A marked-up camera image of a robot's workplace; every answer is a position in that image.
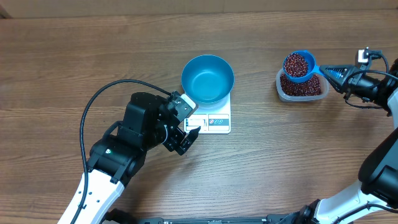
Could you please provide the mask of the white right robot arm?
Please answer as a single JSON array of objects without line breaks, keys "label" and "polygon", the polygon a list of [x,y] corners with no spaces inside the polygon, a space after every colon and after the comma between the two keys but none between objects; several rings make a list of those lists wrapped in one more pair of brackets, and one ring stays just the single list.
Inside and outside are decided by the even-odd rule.
[{"label": "white right robot arm", "polygon": [[[397,64],[384,78],[354,65],[322,65],[321,73],[347,100],[357,96],[387,111],[397,122]],[[397,213],[397,131],[388,135],[362,163],[358,180],[338,194],[304,207],[296,223],[353,223],[372,212]]]}]

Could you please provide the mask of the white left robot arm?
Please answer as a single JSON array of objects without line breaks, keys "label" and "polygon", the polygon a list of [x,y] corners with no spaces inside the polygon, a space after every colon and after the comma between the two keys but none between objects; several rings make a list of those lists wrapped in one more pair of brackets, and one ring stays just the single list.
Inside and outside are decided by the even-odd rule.
[{"label": "white left robot arm", "polygon": [[179,155],[187,152],[199,129],[185,133],[179,124],[197,110],[186,94],[168,98],[138,92],[131,96],[124,118],[112,124],[90,150],[88,173],[60,218],[60,223],[137,223],[130,214],[112,208],[132,177],[144,165],[147,152],[164,145]]}]

